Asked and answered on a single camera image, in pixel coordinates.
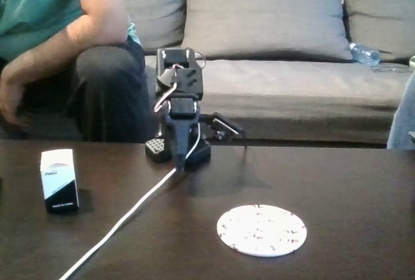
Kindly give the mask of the person's left hand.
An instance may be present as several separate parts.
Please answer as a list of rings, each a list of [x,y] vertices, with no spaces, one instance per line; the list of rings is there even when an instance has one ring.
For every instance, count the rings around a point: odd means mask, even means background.
[[[25,72],[25,68],[25,64],[16,59],[7,64],[1,72],[1,115],[7,123],[18,127],[27,123],[24,116],[18,116],[18,108],[25,90],[21,72]]]

